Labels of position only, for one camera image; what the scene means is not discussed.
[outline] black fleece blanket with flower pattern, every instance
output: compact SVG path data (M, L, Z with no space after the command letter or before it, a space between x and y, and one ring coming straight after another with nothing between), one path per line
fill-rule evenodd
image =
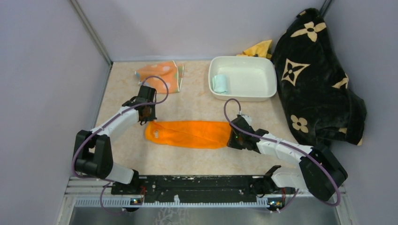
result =
M290 131L300 144L362 144L365 103L349 89L317 9L297 15L271 60Z

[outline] white rectangular tray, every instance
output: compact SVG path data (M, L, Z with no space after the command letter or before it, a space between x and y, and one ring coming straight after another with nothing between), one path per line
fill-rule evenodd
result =
M212 78L217 74L227 76L228 94L213 91ZM210 63L209 89L214 97L221 100L265 101L276 93L274 65L270 60L259 57L216 57Z

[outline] white robotic arm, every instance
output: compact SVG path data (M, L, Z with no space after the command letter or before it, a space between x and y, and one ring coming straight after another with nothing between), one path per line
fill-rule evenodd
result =
M138 95L125 102L113 117L90 131L81 130L77 133L75 170L122 184L131 184L134 178L138 179L137 171L113 162L111 143L130 126L156 119L155 94L156 89L141 86Z
M249 116L238 115L231 123L246 133L255 134L262 138L245 134L231 126L232 131L228 146L235 149L254 150L260 154L275 156L296 167L272 167L266 173L266 176L272 180L272 182L269 180L270 192L278 188L292 187L309 190L318 199L327 201L335 193L335 187L333 187L332 181L326 176L325 172L307 157L308 155L315 159L330 174L337 187L347 179L347 172L328 147L324 145L316 147L300 145L277 138L266 130L258 129L254 131L251 122L252 119Z

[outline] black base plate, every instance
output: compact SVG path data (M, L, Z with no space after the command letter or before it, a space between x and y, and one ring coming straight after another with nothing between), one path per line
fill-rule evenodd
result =
M139 195L145 187L145 202L174 202L178 195L181 203L237 203L256 202L256 195L271 194L264 188L263 176L162 176L139 177L139 189L115 183L113 195ZM287 194L294 188L286 188ZM273 194L282 194L281 190Z

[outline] white wall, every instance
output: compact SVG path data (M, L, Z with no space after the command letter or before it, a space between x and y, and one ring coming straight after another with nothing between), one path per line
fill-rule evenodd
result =
M323 0L78 0L113 61L211 59L277 40Z
M3 0L0 24L0 224L54 224L107 64L66 0Z
M350 88L367 105L363 145L333 146L360 225L398 221L397 11L397 1L336 0L326 16Z

